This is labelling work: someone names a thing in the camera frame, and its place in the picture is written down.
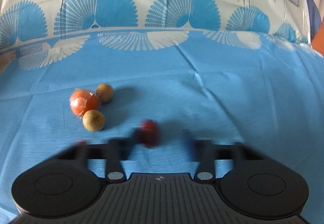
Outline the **small red fruit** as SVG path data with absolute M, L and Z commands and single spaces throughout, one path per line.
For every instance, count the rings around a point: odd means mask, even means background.
M 140 126 L 139 139 L 146 148 L 157 147 L 160 142 L 160 130 L 158 123 L 150 119 L 144 120 Z

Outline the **small beige longan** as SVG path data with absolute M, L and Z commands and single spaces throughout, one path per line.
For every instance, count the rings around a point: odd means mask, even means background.
M 104 128 L 106 118 L 99 110 L 92 109 L 85 112 L 82 123 L 86 130 L 98 132 Z

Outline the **peach-coloured fruit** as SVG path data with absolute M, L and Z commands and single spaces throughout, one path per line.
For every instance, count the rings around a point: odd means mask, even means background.
M 98 97 L 87 89 L 74 90 L 69 102 L 72 113 L 78 118 L 82 118 L 89 110 L 98 109 L 99 106 Z

